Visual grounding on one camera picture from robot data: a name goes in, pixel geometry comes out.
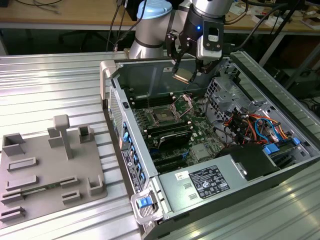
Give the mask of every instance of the wire bundle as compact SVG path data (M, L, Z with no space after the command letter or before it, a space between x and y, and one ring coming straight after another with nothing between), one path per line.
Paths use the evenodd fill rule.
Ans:
M274 135L279 139L279 141L285 141L288 139L287 135L282 130L280 123L268 116L250 113L247 114L246 118L241 118L240 114L236 113L225 121L223 125L225 128L229 127L230 129L239 129L236 135L238 135L242 144L246 144L248 142L269 144L272 140L263 134L266 124L272 128Z

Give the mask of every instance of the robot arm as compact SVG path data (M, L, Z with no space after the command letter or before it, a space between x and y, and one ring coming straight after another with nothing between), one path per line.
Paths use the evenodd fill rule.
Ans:
M129 57L162 57L162 45L165 42L168 57L175 61L172 70L174 74L178 71L184 54L195 57L196 69L189 79L193 82L197 73L209 73L222 57L225 15L229 12L232 2L233 0L192 0L191 3L190 0L186 0L176 12L162 13L159 17L144 14L137 26ZM147 13L153 9L153 12L159 14L158 10L152 8L153 0L147 0L146 7ZM176 50L177 44L181 45L179 52Z

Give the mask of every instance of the pcie slot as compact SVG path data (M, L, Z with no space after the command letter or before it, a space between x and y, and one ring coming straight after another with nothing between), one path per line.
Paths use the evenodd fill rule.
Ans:
M183 156L180 154L178 156L173 156L173 157L169 157L169 158L165 158L165 159L162 159L162 160L155 161L154 165L157 167L157 166L160 166L160 165L173 163L175 161L181 160L182 158L183 158Z

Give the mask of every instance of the wooden table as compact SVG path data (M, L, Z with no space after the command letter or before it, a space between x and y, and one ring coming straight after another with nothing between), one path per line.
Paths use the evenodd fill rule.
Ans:
M32 3L32 0L21 0ZM0 29L56 29L56 30L108 30L116 11L116 0L63 0L56 4L60 14L40 9L36 6L21 4L11 0L9 6L0 8ZM118 30L124 8L121 7L114 21L113 30ZM235 14L229 12L227 20L234 19ZM278 35L272 46L268 49L260 64L264 64L279 45L285 35L320 35L319 30L304 25L301 18L294 17L283 31ZM125 13L122 30L128 30L135 22ZM247 15L232 25L225 26L225 33L248 34L256 25ZM262 24L257 34L269 34L271 27ZM0 55L5 50L0 39Z

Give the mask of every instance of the ventilation grille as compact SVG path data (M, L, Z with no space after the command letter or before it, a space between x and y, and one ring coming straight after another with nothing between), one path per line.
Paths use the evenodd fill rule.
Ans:
M123 116L121 114L121 110L114 93L115 90L112 87L110 88L110 90L110 108L114 124L117 128L118 134L120 135L122 133Z
M217 119L222 120L222 121L226 121L226 120L228 120L227 115L225 115L223 112L220 111L218 103L214 101L215 100L214 93L219 92L220 90L221 90L221 87L218 85L218 83L216 83L216 80L213 80L211 82L211 84L209 85L206 94L207 94L207 96L210 96L211 93L213 92L212 97L209 101L210 101L211 106L214 109L214 112L215 112L214 115L216 116Z
M142 217L149 216L150 214L153 214L154 212L155 211L154 211L154 208L152 205L144 207L144 208L140 208L140 214Z

